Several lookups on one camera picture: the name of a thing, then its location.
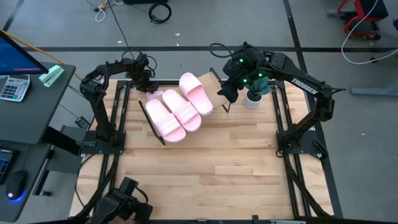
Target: computer mouse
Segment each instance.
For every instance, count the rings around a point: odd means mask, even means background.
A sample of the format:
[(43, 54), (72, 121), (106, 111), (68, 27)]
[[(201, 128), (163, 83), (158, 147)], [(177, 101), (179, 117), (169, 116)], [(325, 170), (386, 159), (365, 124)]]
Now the computer mouse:
[(22, 196), (25, 190), (26, 177), (27, 172), (24, 170), (19, 170), (9, 176), (6, 193), (10, 200), (15, 200)]

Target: blue light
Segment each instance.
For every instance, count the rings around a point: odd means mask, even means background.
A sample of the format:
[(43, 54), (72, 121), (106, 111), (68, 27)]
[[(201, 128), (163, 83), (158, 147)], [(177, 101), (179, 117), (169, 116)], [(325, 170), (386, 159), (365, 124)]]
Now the blue light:
[(20, 203), (22, 201), (22, 199), (24, 199), (25, 194), (26, 194), (26, 190), (23, 191), (22, 195), (19, 198), (15, 199), (15, 200), (11, 200), (11, 199), (9, 199), (9, 200), (11, 203)]

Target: red chair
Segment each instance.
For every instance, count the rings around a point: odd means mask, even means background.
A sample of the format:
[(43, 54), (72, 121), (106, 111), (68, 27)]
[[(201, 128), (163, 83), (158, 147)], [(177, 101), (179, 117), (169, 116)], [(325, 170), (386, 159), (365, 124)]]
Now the red chair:
[[(338, 14), (340, 15), (340, 18), (346, 21), (344, 32), (349, 34), (354, 26), (364, 19), (367, 14), (369, 14), (376, 3), (376, 0), (354, 0), (356, 11), (342, 11), (341, 9), (347, 2), (348, 0), (344, 0), (340, 4), (338, 8)], [(359, 26), (357, 26), (355, 31), (352, 32), (352, 35), (365, 35), (369, 39), (380, 39), (380, 29), (376, 22), (385, 19), (387, 16), (388, 12), (386, 6), (384, 5), (384, 1), (379, 0), (372, 13), (370, 13), (370, 15)]]

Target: desk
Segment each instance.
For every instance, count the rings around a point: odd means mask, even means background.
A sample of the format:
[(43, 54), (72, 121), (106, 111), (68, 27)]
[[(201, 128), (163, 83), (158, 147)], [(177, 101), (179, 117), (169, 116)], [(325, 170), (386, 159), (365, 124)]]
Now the desk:
[[(305, 96), (302, 90), (286, 86), (293, 122), (297, 122), (308, 113)], [(108, 115), (115, 89), (116, 80), (111, 80), (104, 98)], [(293, 218), (284, 162), (275, 156), (277, 121), (271, 94), (255, 110), (243, 106), (241, 94), (228, 114), (222, 107), (215, 109), (203, 117), (197, 132), (166, 146), (150, 130), (138, 100), (145, 103), (145, 94), (131, 90), (124, 126), (126, 148), (120, 156), (116, 187), (124, 176), (137, 180), (154, 206), (151, 220)], [(97, 188), (102, 157), (93, 156), (81, 169), (77, 191), (85, 203)], [(310, 155), (300, 158), (308, 190), (333, 214), (321, 162)], [(138, 192), (134, 196), (144, 201)], [(303, 215), (298, 193), (297, 200)], [(70, 215), (80, 210), (75, 195)]]
[[(42, 64), (47, 68), (59, 65)], [(50, 88), (43, 86), (39, 75), (32, 75), (32, 87), (24, 101), (0, 100), (0, 147), (19, 152), (7, 178), (22, 166), (28, 172), (26, 192), (21, 201), (10, 202), (6, 197), (6, 182), (0, 185), (0, 221), (15, 222), (19, 218), (50, 152), (51, 144), (40, 142), (48, 128), (51, 129), (49, 122), (76, 69), (72, 65), (59, 66), (65, 71)], [(6, 79), (0, 80), (1, 88), (5, 82)]]

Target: keyboard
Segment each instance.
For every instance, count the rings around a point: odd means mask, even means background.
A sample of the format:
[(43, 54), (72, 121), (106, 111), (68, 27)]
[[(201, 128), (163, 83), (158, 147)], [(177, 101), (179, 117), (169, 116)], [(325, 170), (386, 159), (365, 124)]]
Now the keyboard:
[(0, 184), (6, 180), (7, 173), (11, 169), (12, 163), (17, 157), (17, 151), (0, 149)]

